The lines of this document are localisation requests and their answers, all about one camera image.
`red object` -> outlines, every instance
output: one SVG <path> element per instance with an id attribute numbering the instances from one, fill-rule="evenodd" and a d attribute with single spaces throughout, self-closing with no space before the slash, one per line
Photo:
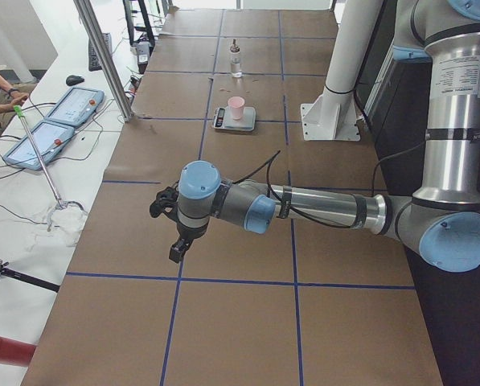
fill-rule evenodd
<path id="1" fill-rule="evenodd" d="M 0 363 L 27 367 L 31 362 L 36 346 L 0 336 Z"/>

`keyboard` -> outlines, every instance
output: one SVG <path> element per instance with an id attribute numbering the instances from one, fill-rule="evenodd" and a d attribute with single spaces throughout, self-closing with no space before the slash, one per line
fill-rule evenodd
<path id="1" fill-rule="evenodd" d="M 105 45 L 108 46 L 109 54 L 112 54 L 113 45 L 111 44 L 111 34 L 103 32 L 102 37 L 104 38 Z M 92 42 L 88 42 L 88 70 L 96 71 L 101 69 L 101 62 L 99 62 L 98 57 L 96 56 L 95 48 L 93 47 Z"/>

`pink cup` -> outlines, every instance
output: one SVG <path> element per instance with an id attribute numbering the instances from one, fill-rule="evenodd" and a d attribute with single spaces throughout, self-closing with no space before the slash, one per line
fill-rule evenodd
<path id="1" fill-rule="evenodd" d="M 241 96 L 233 96 L 232 98 L 229 98 L 227 105 L 229 106 L 232 119 L 239 120 L 243 117 L 245 99 L 243 99 Z"/>

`black strap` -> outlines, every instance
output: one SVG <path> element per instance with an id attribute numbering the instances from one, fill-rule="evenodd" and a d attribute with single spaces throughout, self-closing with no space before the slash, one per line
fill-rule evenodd
<path id="1" fill-rule="evenodd" d="M 9 90 L 7 90 L 7 95 L 9 95 L 9 97 L 12 98 L 11 93 L 15 91 L 19 92 L 20 90 L 18 90 L 17 88 L 10 88 Z"/>
<path id="2" fill-rule="evenodd" d="M 224 179 L 216 190 L 215 198 L 213 199 L 213 203 L 211 204 L 211 216 L 215 217 L 216 219 L 220 218 L 220 214 L 222 212 L 222 208 L 224 207 L 224 202 L 227 194 L 229 193 L 231 185 L 231 180 Z"/>
<path id="3" fill-rule="evenodd" d="M 425 140 L 457 140 L 480 142 L 480 129 L 427 129 L 425 131 Z"/>
<path id="4" fill-rule="evenodd" d="M 356 213 L 352 229 L 359 229 L 365 225 L 367 221 L 367 200 L 362 195 L 352 195 L 355 199 Z"/>
<path id="5" fill-rule="evenodd" d="M 329 90 L 329 92 L 332 92 L 333 94 L 339 94 L 339 95 L 350 94 L 351 92 L 353 92 L 355 90 L 355 87 L 354 87 L 351 91 L 335 91 L 335 90 L 331 90 L 329 87 L 327 87 L 327 84 L 326 84 L 326 88 L 327 88 L 327 90 Z"/>
<path id="6" fill-rule="evenodd" d="M 291 196 L 292 196 L 291 187 L 282 187 L 281 210 L 277 215 L 278 219 L 288 218 L 289 209 L 291 209 Z"/>
<path id="7" fill-rule="evenodd" d="M 400 210 L 399 210 L 399 213 L 397 213 L 397 216 L 395 217 L 395 234 L 397 236 L 397 238 L 402 241 L 402 239 L 400 238 L 400 235 L 399 235 L 399 221 L 400 221 L 400 217 L 402 216 L 402 213 L 404 213 L 404 211 L 411 205 L 411 201 L 409 201 L 408 203 L 406 203 Z"/>
<path id="8" fill-rule="evenodd" d="M 425 40 L 422 39 L 418 31 L 416 30 L 415 26 L 415 11 L 416 11 L 416 6 L 418 6 L 418 2 L 420 0 L 416 0 L 415 6 L 413 7 L 413 10 L 411 11 L 411 18 L 409 19 L 409 24 L 411 27 L 411 32 L 413 33 L 413 36 L 415 37 L 416 41 L 420 43 L 422 46 L 425 44 Z"/>

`metal pole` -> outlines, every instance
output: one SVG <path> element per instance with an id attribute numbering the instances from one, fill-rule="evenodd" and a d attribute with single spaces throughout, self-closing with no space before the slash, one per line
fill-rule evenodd
<path id="1" fill-rule="evenodd" d="M 27 137 L 29 138 L 29 142 L 32 145 L 32 149 L 34 149 L 34 152 L 36 153 L 36 157 L 38 157 L 39 165 L 41 165 L 41 168 L 43 169 L 43 173 L 45 174 L 45 177 L 47 178 L 48 185 L 50 185 L 52 193 L 54 193 L 55 201 L 57 201 L 57 204 L 59 205 L 59 208 L 65 209 L 67 204 L 61 199 L 61 195 L 57 191 L 57 188 L 55 187 L 51 176 L 48 174 L 47 165 L 45 165 L 45 161 L 43 160 L 43 156 L 41 154 L 41 151 L 39 151 L 38 145 L 36 144 L 36 140 L 34 139 L 31 131 L 29 130 L 29 125 L 27 124 L 27 121 L 25 120 L 25 117 L 23 116 L 22 109 L 20 109 L 20 106 L 15 106 L 14 111 L 18 115 L 18 118 L 20 119 L 20 121 L 22 122 L 23 129 L 25 130 L 25 133 L 27 134 Z"/>
<path id="2" fill-rule="evenodd" d="M 123 87 L 118 76 L 117 69 L 114 67 L 113 59 L 105 45 L 102 37 L 102 30 L 93 11 L 91 2 L 89 0 L 73 0 L 76 5 L 79 17 L 84 28 L 88 33 L 89 41 L 95 47 L 96 55 L 101 62 L 102 70 L 104 71 L 105 79 L 111 88 L 111 93 L 118 104 L 121 115 L 124 121 L 130 121 L 133 116 L 133 110 L 130 108 L 129 100 L 125 96 Z"/>
<path id="3" fill-rule="evenodd" d="M 168 15 L 168 8 L 169 6 L 171 6 L 171 2 L 170 4 L 168 4 L 166 0 L 161 0 L 161 6 L 162 6 L 162 12 L 163 14 L 165 14 L 165 17 L 166 17 Z"/>

